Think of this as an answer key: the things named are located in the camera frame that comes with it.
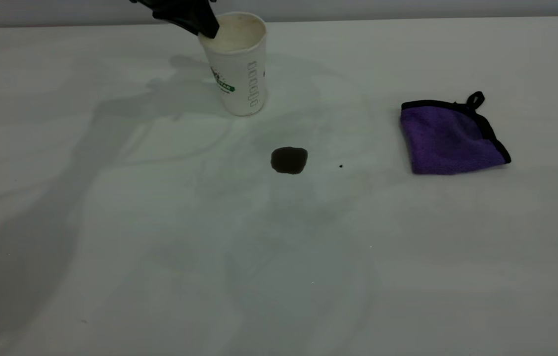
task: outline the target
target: purple microfiber cloth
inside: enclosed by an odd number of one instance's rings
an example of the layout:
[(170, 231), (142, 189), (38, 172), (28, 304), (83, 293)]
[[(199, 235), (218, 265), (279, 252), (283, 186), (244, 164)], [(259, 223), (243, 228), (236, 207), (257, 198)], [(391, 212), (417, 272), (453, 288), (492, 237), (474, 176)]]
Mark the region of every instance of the purple microfiber cloth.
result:
[(402, 123), (415, 174), (458, 174), (509, 164), (510, 154), (488, 120), (475, 112), (485, 97), (466, 104), (437, 100), (402, 104)]

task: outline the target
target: liquid stain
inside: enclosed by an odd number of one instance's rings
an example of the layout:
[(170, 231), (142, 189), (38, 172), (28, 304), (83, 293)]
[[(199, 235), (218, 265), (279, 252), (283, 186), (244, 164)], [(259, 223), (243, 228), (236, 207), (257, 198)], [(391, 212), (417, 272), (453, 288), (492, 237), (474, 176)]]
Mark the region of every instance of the liquid stain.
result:
[(270, 165), (279, 173), (299, 174), (308, 161), (308, 151), (302, 148), (282, 147), (273, 151)]

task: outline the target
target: white wall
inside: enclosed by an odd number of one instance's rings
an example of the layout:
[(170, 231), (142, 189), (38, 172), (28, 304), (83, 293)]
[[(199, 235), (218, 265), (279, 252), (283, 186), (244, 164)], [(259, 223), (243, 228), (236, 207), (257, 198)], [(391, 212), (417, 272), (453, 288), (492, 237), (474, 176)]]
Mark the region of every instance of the white wall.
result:
[[(558, 0), (218, 0), (216, 13), (251, 11), (266, 20), (339, 20), (558, 15)], [(0, 26), (147, 23), (129, 0), (0, 0)]]

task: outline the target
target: white table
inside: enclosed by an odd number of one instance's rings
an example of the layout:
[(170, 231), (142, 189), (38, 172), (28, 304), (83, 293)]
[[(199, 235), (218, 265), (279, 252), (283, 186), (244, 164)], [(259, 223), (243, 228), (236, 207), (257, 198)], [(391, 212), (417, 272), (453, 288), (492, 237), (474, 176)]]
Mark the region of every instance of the white table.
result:
[[(0, 356), (558, 356), (558, 18), (269, 28), (249, 118), (175, 26), (0, 29)], [(514, 162), (412, 175), (476, 90)]]

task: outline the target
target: white paper cup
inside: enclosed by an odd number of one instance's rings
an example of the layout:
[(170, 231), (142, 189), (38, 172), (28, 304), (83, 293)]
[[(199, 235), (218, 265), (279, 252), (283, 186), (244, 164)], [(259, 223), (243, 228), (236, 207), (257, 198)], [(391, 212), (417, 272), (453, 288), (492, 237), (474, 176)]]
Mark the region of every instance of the white paper cup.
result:
[(248, 116), (266, 101), (266, 23), (252, 13), (216, 16), (215, 39), (198, 36), (222, 92), (224, 107), (233, 115)]

